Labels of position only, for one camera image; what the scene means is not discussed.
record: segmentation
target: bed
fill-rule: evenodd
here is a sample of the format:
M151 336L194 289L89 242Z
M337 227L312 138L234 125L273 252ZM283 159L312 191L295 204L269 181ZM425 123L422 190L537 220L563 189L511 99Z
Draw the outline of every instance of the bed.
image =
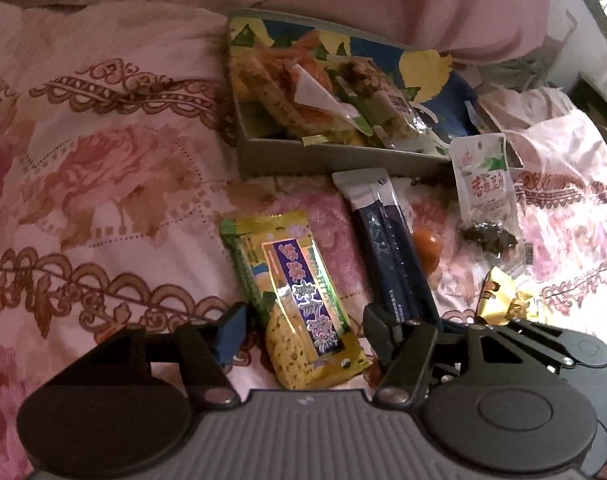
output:
M14 419L52 375L129 324L173 330L243 298L222 219L304 209L371 354L360 328L371 291L349 209L327 177L239 177L226 17L204 7L0 2L0 480L30 471ZM605 142L559 91L497 88L480 102L524 164L513 178L535 262L520 283L541 293L553 324L607 342ZM471 321L488 267L459 241L456 190L402 178L394 187L408 224L443 240L429 279L442 317ZM256 332L227 372L242 396L277 387ZM373 366L341 387L378 380Z

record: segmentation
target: white wall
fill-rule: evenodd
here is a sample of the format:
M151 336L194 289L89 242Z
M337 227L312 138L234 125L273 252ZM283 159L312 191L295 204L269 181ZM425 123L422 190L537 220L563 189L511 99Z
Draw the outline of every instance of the white wall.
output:
M583 0L551 0L548 21L550 36L560 39L567 27L566 10L575 17L578 25L552 66L548 79L570 91L579 72L596 79L607 70L607 41ZM607 83L603 91L607 95Z

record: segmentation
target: plastic wrapper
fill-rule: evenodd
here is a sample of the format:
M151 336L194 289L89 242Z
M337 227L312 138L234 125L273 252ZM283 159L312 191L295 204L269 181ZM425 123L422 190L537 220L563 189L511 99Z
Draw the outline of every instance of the plastic wrapper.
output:
M328 56L328 62L356 95L353 104L373 127L384 147L436 154L436 146L439 146L444 153L447 151L448 145L426 126L401 90L371 59Z
M220 230L266 330L266 348L283 386L328 388L371 364L304 213L227 220Z
M551 311L538 294L517 289L510 276L493 267L483 283L477 318L487 324L505 325L515 317L544 324L552 322Z
M309 53L318 42L313 31L290 48L258 43L233 60L231 71L292 137L350 144L369 126L352 105L335 99L330 77Z
M376 300L397 321L441 320L386 170L341 171L332 179L350 202Z
M513 277L525 268L525 243L517 216L517 193L506 159L506 137L457 137L450 144L461 234L484 250L491 266Z

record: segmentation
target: screw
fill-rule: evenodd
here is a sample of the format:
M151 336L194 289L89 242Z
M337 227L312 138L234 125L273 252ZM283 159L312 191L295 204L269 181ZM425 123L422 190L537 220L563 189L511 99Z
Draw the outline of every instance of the screw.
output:
M210 388L206 390L204 399L210 404L219 404L220 406L229 406L237 401L237 393L230 388Z
M407 400L410 399L410 396L406 390L387 386L377 392L377 399L385 404L395 405L407 402Z

